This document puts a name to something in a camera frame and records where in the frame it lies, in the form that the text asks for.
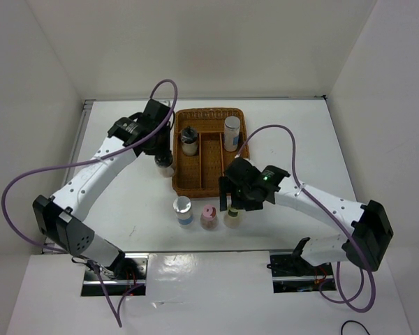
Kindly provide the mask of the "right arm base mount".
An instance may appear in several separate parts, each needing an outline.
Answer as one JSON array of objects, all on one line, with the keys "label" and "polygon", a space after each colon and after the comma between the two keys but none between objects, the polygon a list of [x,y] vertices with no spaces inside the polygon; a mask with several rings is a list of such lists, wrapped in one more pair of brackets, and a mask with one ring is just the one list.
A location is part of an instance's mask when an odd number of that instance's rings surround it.
[{"label": "right arm base mount", "polygon": [[337,290],[330,263],[314,267],[303,260],[294,260],[291,252],[277,251],[270,253],[266,267],[270,270],[275,294],[318,292],[320,287],[326,291]]}]

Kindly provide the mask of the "black-capped white spice bottle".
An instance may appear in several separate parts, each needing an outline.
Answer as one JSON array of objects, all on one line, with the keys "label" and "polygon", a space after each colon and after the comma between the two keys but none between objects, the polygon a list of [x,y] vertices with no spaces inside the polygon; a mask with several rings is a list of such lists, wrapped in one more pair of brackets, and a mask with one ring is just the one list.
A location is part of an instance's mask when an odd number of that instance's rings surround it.
[{"label": "black-capped white spice bottle", "polygon": [[182,151],[186,156],[194,156],[198,150],[198,132],[187,126],[181,130]]}]

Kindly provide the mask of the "pink-capped spice bottle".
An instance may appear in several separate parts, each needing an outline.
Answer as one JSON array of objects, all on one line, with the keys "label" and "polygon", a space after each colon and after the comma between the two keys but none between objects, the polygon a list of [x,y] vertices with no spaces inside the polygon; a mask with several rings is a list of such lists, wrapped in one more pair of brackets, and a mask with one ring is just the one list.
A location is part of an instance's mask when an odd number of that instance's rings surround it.
[{"label": "pink-capped spice bottle", "polygon": [[205,230],[214,230],[218,225],[216,207],[206,204],[200,216],[200,225]]}]

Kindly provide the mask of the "silver-capped white spice bottle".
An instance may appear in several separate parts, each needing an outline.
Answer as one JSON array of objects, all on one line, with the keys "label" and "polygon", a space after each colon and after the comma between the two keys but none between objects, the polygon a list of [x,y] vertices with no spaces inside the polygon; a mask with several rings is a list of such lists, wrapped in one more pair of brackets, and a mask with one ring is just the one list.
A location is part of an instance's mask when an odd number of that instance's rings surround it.
[{"label": "silver-capped white spice bottle", "polygon": [[224,121],[223,146],[226,151],[233,152],[237,150],[240,119],[236,116],[229,116]]}]

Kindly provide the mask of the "yellow-capped spice bottle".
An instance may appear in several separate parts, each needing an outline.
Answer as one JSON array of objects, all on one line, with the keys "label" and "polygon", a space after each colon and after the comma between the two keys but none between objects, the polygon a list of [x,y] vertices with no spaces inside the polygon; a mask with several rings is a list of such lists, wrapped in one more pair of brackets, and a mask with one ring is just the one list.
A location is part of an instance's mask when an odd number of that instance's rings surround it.
[{"label": "yellow-capped spice bottle", "polygon": [[229,206],[223,217],[224,225],[230,229],[237,229],[240,226],[241,220],[240,210]]}]

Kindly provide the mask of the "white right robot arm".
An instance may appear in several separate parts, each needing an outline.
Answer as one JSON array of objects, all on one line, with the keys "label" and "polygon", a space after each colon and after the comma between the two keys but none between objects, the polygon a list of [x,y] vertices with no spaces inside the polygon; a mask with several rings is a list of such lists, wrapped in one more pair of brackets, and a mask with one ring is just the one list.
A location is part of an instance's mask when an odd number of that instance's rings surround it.
[{"label": "white right robot arm", "polygon": [[237,157],[219,177],[219,208],[257,211],[264,202],[288,207],[308,215],[338,234],[326,238],[305,237],[293,250],[292,266],[308,274],[315,266],[348,260],[375,272],[380,267],[394,232],[384,206],[374,200],[352,202],[321,191],[279,167],[259,170]]}]

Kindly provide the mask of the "black-capped brown spice bottle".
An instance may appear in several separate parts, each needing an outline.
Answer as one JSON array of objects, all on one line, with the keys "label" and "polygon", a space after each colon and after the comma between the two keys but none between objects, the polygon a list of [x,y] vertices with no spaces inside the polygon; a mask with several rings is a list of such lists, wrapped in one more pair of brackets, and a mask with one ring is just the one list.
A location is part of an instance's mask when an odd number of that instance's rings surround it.
[{"label": "black-capped brown spice bottle", "polygon": [[155,155],[154,161],[163,177],[168,178],[175,174],[175,161],[171,151]]}]

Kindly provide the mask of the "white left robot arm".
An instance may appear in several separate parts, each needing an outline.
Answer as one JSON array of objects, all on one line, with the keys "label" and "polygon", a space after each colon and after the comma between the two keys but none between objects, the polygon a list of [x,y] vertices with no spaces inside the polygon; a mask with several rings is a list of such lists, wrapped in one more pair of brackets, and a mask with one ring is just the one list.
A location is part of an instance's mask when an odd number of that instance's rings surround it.
[{"label": "white left robot arm", "polygon": [[118,119],[82,168],[50,197],[33,202],[39,230],[70,255],[91,260],[108,278],[119,278],[131,261],[125,253],[84,224],[90,209],[113,179],[140,154],[170,155],[170,109],[149,99],[143,112]]}]

